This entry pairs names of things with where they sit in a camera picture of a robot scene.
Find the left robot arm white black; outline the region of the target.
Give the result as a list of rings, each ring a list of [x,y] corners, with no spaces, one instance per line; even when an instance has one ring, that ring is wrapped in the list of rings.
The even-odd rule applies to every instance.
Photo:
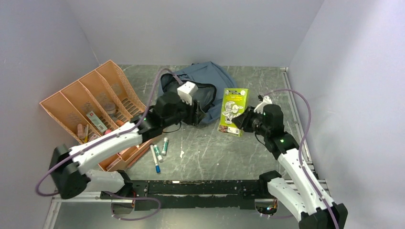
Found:
[[[110,177],[100,191],[115,193],[119,198],[127,198],[132,192],[132,184],[119,172],[96,171],[92,169],[101,161],[133,146],[141,145],[160,136],[169,126],[183,122],[197,126],[205,117],[199,101],[191,104],[181,100],[175,92],[159,96],[152,110],[145,111],[125,123],[120,128],[87,144],[67,148],[66,145],[54,149],[49,166],[49,175],[57,188],[57,194],[70,199],[90,188],[91,183]]]

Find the blue backpack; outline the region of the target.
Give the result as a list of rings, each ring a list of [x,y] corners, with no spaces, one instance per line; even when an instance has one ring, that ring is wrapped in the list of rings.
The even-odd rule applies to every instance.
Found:
[[[224,90],[236,88],[234,78],[220,65],[208,61],[192,64],[174,72],[182,82],[192,82],[198,87],[193,98],[200,102],[205,116],[201,124],[207,125],[220,118]]]

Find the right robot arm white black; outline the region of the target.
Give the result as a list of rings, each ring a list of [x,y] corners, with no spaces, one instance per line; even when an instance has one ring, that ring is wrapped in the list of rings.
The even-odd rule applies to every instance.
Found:
[[[266,149],[287,171],[296,188],[292,189],[275,171],[263,174],[258,184],[262,197],[271,195],[290,211],[301,229],[342,229],[348,216],[344,204],[337,204],[321,186],[302,158],[295,138],[285,131],[280,106],[266,104],[248,107],[232,122],[237,128],[263,137]]]

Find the lime green paperback book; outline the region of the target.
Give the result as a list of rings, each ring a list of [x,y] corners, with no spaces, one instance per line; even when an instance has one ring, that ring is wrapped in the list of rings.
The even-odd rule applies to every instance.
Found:
[[[241,136],[243,131],[236,127],[232,119],[240,116],[247,107],[249,90],[246,88],[225,88],[220,113],[218,131],[234,136]]]

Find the green white glue stick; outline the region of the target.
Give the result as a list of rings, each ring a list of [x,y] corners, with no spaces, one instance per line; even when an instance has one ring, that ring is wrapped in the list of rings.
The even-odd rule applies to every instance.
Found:
[[[162,163],[164,161],[162,153],[157,145],[153,145],[153,149],[156,155],[157,160]]]

